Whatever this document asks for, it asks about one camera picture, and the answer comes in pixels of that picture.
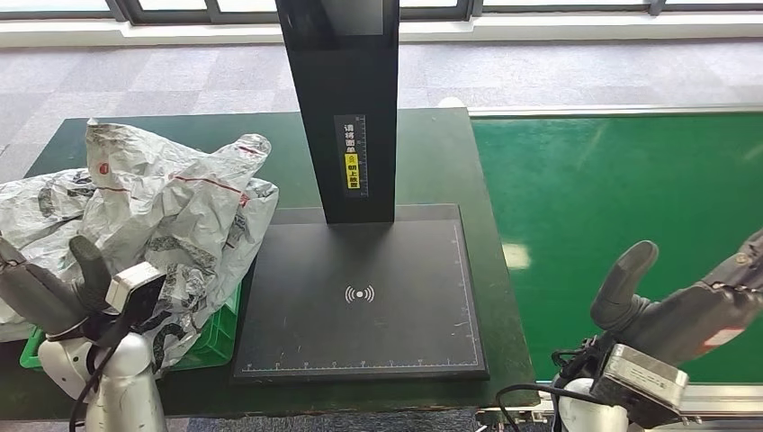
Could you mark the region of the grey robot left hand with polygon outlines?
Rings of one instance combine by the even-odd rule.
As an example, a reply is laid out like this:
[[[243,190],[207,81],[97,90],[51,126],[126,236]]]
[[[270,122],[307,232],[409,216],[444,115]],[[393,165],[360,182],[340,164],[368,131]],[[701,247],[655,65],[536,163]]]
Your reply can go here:
[[[1,299],[52,336],[65,334],[110,308],[105,296],[112,275],[100,249],[83,236],[69,240],[69,249],[83,275],[81,281],[73,283],[31,263],[10,242],[1,239]]]

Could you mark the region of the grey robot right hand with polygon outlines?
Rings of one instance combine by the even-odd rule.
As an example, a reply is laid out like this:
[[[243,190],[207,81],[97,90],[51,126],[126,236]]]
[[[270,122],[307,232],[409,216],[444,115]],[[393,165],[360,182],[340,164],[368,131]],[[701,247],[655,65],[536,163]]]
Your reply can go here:
[[[678,366],[736,338],[761,314],[761,231],[703,278],[652,301],[636,289],[658,254],[650,240],[632,245],[591,304],[591,319],[616,342]]]

